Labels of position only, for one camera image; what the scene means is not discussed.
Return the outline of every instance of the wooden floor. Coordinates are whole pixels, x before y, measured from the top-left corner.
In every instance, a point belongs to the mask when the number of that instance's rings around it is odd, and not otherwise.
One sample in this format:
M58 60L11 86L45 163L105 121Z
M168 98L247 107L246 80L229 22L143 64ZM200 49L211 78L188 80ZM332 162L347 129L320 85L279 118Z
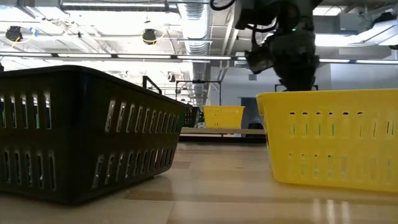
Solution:
M265 146L180 144L173 169L79 207L0 194L0 224L398 223L398 195L278 184Z

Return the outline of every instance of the black plastic basket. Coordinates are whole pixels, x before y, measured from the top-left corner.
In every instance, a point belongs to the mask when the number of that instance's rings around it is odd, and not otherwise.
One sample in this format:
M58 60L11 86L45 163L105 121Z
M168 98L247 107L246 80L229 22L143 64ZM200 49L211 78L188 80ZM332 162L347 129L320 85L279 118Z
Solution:
M199 107L193 107L193 108L188 108L187 112L185 113L185 119L184 119L184 127L189 127L193 128L195 125L198 123L199 119L199 112L200 108Z
M85 67L0 76L0 191L78 203L170 169L186 105Z

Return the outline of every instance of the basket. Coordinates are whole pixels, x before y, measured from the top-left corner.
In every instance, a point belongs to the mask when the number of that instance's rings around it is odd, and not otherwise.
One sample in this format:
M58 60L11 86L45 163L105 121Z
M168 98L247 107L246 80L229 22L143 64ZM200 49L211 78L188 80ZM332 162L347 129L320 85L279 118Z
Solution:
M85 67L0 77L0 191L78 203L170 169L186 107Z
M183 127L194 128L199 120L200 108L195 106L193 108L188 108L185 113L184 125Z
M207 128L241 128L244 106L203 106Z
M257 95L279 182L398 192L398 90Z

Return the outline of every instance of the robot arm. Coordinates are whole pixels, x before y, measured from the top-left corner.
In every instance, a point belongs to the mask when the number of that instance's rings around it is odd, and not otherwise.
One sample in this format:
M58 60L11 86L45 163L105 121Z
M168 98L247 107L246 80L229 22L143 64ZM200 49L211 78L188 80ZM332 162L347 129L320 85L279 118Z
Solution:
M236 29L251 29L252 50L246 58L254 74L273 67L281 84L288 91L311 90L319 57L315 55L313 10L322 0L232 0L234 2ZM258 26L272 26L259 29ZM264 43L256 42L256 32L271 32Z

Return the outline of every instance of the yellow plastic basket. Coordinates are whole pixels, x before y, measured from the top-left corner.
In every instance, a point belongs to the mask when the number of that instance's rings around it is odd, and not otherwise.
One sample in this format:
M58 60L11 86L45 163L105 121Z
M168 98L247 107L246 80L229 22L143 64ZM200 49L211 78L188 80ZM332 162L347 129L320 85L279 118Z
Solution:
M244 106L203 106L207 128L239 129Z
M257 95L279 182L398 192L398 90Z

